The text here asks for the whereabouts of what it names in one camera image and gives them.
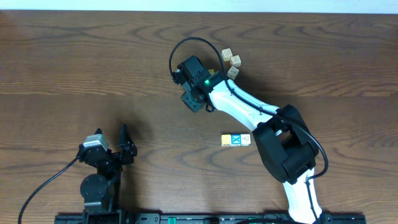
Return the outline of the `blue X wooden block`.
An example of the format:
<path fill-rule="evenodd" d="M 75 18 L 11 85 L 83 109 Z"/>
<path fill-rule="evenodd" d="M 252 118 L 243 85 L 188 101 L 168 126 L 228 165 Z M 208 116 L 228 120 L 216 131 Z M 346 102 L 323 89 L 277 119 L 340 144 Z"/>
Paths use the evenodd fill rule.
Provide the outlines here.
<path fill-rule="evenodd" d="M 242 140 L 240 134 L 232 134 L 231 135 L 231 145 L 232 146 L 241 146 Z"/>

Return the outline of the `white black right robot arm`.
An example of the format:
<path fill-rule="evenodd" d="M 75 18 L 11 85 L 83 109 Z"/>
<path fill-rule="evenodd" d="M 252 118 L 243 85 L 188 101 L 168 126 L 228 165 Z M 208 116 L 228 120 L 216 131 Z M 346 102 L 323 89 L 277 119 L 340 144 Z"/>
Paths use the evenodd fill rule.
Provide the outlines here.
<path fill-rule="evenodd" d="M 225 112 L 252 132 L 264 166 L 284 186 L 293 221 L 320 223 L 322 209 L 313 181 L 318 177 L 315 158 L 326 153 L 297 108 L 258 100 L 223 72 L 210 73 L 194 55 L 170 74 L 185 90 L 181 99 L 193 112 L 202 107 Z"/>

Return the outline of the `yellow M wooden block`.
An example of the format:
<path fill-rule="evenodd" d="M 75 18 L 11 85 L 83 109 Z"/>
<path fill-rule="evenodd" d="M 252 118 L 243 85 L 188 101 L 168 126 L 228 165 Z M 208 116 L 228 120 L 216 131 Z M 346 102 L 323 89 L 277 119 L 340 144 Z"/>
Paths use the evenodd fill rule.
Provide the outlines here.
<path fill-rule="evenodd" d="M 230 146 L 232 144 L 231 135 L 230 134 L 222 134 L 221 135 L 221 145 L 222 146 Z"/>

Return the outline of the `green sided wooden block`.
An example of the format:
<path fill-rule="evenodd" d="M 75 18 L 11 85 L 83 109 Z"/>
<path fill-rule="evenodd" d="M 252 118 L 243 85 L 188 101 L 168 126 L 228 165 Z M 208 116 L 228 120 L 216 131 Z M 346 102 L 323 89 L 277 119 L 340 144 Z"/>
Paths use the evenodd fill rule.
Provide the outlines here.
<path fill-rule="evenodd" d="M 248 146 L 251 144 L 251 135 L 250 134 L 241 134 L 241 145 Z"/>

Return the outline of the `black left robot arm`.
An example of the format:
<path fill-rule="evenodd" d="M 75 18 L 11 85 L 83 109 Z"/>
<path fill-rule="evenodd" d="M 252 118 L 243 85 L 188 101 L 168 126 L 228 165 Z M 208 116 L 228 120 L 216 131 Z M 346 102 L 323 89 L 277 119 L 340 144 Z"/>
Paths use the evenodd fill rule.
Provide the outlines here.
<path fill-rule="evenodd" d="M 118 147 L 112 152 L 100 128 L 79 145 L 77 159 L 96 168 L 80 185 L 84 199 L 84 223 L 134 223 L 134 215 L 119 208 L 121 173 L 125 165 L 132 164 L 137 156 L 126 124 L 121 127 Z"/>

